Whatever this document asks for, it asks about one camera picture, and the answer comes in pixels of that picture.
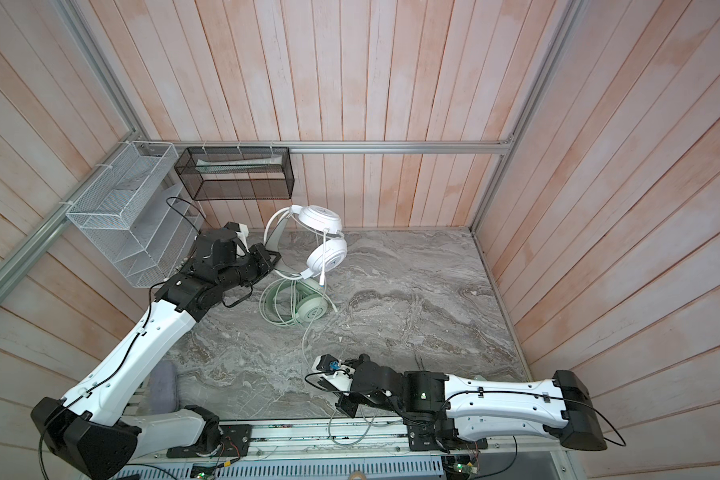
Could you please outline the white headphones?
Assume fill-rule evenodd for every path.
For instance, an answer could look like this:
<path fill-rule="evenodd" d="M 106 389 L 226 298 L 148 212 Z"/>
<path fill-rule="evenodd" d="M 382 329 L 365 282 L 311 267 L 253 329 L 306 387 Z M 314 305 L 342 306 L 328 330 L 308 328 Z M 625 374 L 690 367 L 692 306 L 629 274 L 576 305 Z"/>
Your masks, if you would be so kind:
<path fill-rule="evenodd" d="M 306 260 L 306 267 L 297 272 L 283 259 L 276 262 L 274 272 L 286 280 L 306 280 L 318 278 L 318 285 L 326 286 L 326 275 L 338 267 L 346 258 L 348 245 L 343 233 L 340 216 L 318 205 L 291 205 L 282 208 L 268 220 L 263 243 L 266 250 L 279 253 L 279 243 L 290 221 L 315 235 L 317 247 Z"/>

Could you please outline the mint green headphones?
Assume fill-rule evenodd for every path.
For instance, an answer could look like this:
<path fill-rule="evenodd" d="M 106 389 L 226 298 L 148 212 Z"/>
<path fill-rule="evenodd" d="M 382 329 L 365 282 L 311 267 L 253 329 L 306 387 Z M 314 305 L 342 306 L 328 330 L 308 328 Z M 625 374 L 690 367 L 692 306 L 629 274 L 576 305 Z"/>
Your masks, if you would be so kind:
<path fill-rule="evenodd" d="M 310 324 L 325 316 L 332 306 L 314 279 L 279 279 L 268 285 L 259 298 L 262 318 L 277 327 Z"/>

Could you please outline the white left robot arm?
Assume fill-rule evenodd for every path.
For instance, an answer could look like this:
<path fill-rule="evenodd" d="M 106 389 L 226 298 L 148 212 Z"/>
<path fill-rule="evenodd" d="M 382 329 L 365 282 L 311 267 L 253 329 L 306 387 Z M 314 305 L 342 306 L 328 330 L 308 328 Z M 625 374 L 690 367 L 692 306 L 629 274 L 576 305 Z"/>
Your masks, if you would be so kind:
<path fill-rule="evenodd" d="M 109 355 L 64 396 L 45 397 L 32 409 L 37 452 L 50 452 L 90 479 L 109 479 L 133 458 L 171 448 L 214 455 L 222 446 L 220 420 L 209 410 L 127 416 L 125 407 L 166 352 L 227 291 L 252 288 L 280 258 L 261 243 L 249 245 L 242 224 L 199 234 L 178 272 L 150 288 L 155 297 L 146 313 Z"/>

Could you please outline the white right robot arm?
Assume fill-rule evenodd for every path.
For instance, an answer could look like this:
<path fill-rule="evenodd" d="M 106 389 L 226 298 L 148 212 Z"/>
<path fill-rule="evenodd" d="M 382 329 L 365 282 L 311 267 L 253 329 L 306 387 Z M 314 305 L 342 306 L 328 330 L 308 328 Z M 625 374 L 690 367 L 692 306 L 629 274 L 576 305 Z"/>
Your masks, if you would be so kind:
<path fill-rule="evenodd" d="M 556 439 L 578 451 L 607 447 L 590 393 L 569 370 L 546 380 L 496 382 L 424 370 L 399 373 L 366 354 L 350 360 L 325 354 L 312 369 L 319 386 L 337 395 L 340 411 L 353 417 L 366 405 L 393 412 L 426 448 L 446 451 L 455 441 L 495 436 Z"/>

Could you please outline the lavender glasses case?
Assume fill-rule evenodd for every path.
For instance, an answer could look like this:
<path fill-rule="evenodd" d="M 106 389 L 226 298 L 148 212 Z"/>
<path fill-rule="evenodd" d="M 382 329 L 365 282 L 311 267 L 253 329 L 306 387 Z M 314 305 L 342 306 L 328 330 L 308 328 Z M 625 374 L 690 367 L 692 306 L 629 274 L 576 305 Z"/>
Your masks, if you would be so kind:
<path fill-rule="evenodd" d="M 172 413 L 179 409 L 177 370 L 168 360 L 161 360 L 152 370 L 146 395 L 148 412 Z"/>

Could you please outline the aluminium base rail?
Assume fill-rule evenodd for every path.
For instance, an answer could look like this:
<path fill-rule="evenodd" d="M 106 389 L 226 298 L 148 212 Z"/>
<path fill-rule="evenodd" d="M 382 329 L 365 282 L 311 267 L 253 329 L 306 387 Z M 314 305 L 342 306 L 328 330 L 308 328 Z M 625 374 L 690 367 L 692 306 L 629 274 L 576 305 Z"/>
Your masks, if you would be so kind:
<path fill-rule="evenodd" d="M 426 450 L 396 417 L 225 422 L 211 457 L 147 454 L 117 479 L 582 479 L 576 455 L 551 440 L 489 437 Z"/>

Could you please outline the aluminium wall rail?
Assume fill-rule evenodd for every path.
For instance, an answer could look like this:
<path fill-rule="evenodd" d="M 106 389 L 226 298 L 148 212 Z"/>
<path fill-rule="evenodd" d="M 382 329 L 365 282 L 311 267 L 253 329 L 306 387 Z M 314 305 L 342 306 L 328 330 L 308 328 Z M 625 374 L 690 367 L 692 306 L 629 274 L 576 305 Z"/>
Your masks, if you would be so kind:
<path fill-rule="evenodd" d="M 512 142 L 504 141 L 135 141 L 137 146 L 155 149 L 172 144 L 185 148 L 287 148 L 294 154 L 504 154 Z"/>
<path fill-rule="evenodd" d="M 143 139 L 142 133 L 132 132 L 117 142 L 86 177 L 57 203 L 55 209 L 0 262 L 0 305 L 67 229 L 70 224 L 67 213 L 77 204 L 80 196 L 105 170 L 111 168 L 112 163 L 128 146 Z"/>

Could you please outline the aluminium left wall rail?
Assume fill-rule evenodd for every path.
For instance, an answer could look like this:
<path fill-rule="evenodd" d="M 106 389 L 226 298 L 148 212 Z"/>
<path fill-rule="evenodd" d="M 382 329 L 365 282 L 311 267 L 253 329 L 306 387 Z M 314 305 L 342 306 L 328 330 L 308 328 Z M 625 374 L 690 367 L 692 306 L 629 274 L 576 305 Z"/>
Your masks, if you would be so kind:
<path fill-rule="evenodd" d="M 111 168 L 112 163 L 128 146 L 143 139 L 142 133 L 132 132 L 117 142 L 86 177 L 57 203 L 55 209 L 0 262 L 0 305 L 67 229 L 70 224 L 67 213 L 77 204 L 80 196 L 105 170 Z"/>

